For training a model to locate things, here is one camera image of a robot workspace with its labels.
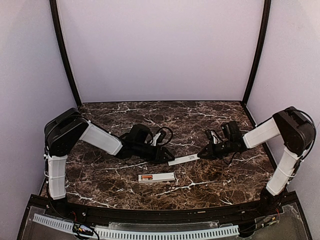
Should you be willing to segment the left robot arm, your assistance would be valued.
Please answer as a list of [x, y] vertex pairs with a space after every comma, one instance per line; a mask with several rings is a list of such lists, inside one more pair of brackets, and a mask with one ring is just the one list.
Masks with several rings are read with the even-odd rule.
[[116, 136], [70, 108], [44, 127], [45, 173], [48, 195], [54, 200], [66, 198], [66, 163], [77, 142], [83, 141], [117, 159], [139, 157], [161, 164], [175, 160], [163, 142], [168, 127], [152, 133], [143, 124], [135, 124], [129, 132]]

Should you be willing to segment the white remote battery cover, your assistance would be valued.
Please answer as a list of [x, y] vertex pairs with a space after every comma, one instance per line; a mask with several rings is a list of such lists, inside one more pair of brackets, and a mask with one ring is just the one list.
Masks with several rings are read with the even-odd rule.
[[179, 165], [179, 164], [183, 164], [183, 163], [196, 161], [196, 160], [199, 160], [199, 159], [200, 158], [198, 157], [197, 154], [192, 154], [192, 155], [187, 155], [187, 156], [175, 158], [174, 160], [169, 161], [168, 165], [169, 166], [174, 166], [174, 165]]

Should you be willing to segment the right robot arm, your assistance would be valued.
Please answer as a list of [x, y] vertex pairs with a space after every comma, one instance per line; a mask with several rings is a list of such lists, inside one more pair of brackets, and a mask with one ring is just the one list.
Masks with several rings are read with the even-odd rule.
[[221, 125], [224, 137], [213, 129], [205, 131], [208, 144], [197, 154], [200, 159], [223, 160], [245, 151], [281, 139], [283, 152], [273, 175], [260, 192], [257, 211], [262, 215], [273, 212], [281, 203], [284, 190], [295, 178], [301, 163], [311, 152], [317, 138], [317, 127], [304, 111], [290, 106], [276, 112], [247, 133], [241, 133], [236, 121]]

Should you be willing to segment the white remote control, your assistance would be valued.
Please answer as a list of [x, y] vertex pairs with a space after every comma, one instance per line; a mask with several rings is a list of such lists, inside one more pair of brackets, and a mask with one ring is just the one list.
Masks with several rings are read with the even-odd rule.
[[[143, 175], [152, 175], [152, 180], [141, 180]], [[157, 182], [170, 182], [176, 179], [174, 172], [169, 173], [156, 173], [156, 174], [140, 174], [138, 176], [139, 183], [157, 183]]]

